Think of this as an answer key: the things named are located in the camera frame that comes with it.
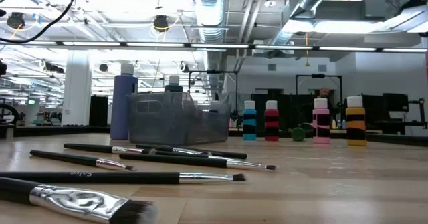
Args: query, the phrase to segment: orange and black bottle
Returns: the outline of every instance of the orange and black bottle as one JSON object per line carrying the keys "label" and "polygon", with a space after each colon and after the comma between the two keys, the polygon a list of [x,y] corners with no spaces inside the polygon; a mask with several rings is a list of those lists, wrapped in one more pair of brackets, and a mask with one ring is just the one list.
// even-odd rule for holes
{"label": "orange and black bottle", "polygon": [[366,139],[366,110],[362,106],[361,96],[347,98],[346,134],[349,146],[367,146]]}

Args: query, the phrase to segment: white column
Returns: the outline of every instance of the white column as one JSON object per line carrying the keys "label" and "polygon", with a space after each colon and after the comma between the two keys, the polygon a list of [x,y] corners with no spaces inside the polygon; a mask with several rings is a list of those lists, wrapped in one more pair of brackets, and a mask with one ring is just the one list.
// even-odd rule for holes
{"label": "white column", "polygon": [[89,62],[89,51],[69,50],[62,107],[62,126],[89,124],[91,84],[92,66]]}
{"label": "white column", "polygon": [[28,98],[27,109],[25,110],[25,126],[35,126],[34,120],[37,120],[37,113],[40,111],[40,98]]}

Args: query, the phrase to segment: wooden table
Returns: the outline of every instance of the wooden table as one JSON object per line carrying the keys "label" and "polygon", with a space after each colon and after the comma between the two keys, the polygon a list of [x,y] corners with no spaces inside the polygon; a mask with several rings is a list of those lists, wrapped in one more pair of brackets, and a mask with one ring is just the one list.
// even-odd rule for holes
{"label": "wooden table", "polygon": [[[113,154],[64,150],[66,142],[115,144],[107,134],[16,138],[0,142],[2,171],[103,171],[30,157],[46,150],[119,160]],[[345,140],[314,146],[311,140],[244,142],[206,146],[246,152],[249,160],[276,164],[276,172],[241,171],[123,160],[140,171],[245,173],[246,183],[204,185],[63,185],[153,200],[158,223],[428,223],[428,148],[369,143],[349,148]],[[0,201],[1,224],[87,224],[39,207]]]}

